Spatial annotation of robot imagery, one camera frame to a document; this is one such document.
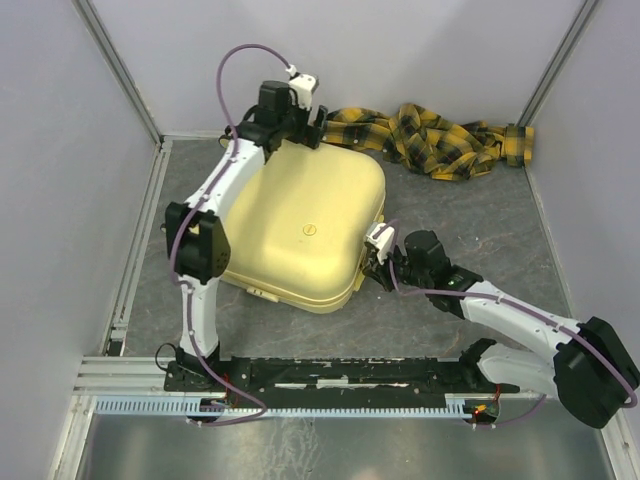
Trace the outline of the yellow suitcase with black lining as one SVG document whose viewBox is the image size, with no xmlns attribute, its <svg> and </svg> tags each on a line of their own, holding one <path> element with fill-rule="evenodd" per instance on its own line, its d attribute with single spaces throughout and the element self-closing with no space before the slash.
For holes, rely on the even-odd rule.
<svg viewBox="0 0 640 480">
<path fill-rule="evenodd" d="M 364 237 L 385 197 L 369 155 L 283 143 L 223 222 L 231 258 L 222 281 L 315 314 L 340 309 L 364 279 Z"/>
</svg>

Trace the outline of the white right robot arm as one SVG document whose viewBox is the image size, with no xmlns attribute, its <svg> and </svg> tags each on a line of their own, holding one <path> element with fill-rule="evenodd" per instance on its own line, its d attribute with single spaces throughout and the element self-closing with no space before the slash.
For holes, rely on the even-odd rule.
<svg viewBox="0 0 640 480">
<path fill-rule="evenodd" d="M 392 223 L 374 223 L 364 235 L 363 273 L 387 291 L 424 296 L 438 310 L 490 328 L 518 343 L 488 341 L 458 368 L 467 389 L 509 384 L 557 398 L 582 423 L 606 426 L 639 403 L 639 369 L 614 327 L 549 313 L 454 264 L 430 230 L 397 244 Z"/>
</svg>

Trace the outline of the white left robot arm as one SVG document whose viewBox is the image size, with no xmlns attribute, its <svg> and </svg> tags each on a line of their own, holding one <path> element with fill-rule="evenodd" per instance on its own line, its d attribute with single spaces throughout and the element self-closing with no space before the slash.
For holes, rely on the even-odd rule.
<svg viewBox="0 0 640 480">
<path fill-rule="evenodd" d="M 226 219 L 244 187 L 283 141 L 318 147 L 328 115 L 326 107 L 312 106 L 318 86 L 310 74 L 263 82 L 256 105 L 226 128 L 228 146 L 209 177 L 184 202 L 172 202 L 165 210 L 171 275 L 182 294 L 176 362 L 198 389 L 212 389 L 221 378 L 215 312 L 217 288 L 231 260 Z M 317 116 L 311 120 L 313 111 Z"/>
</svg>

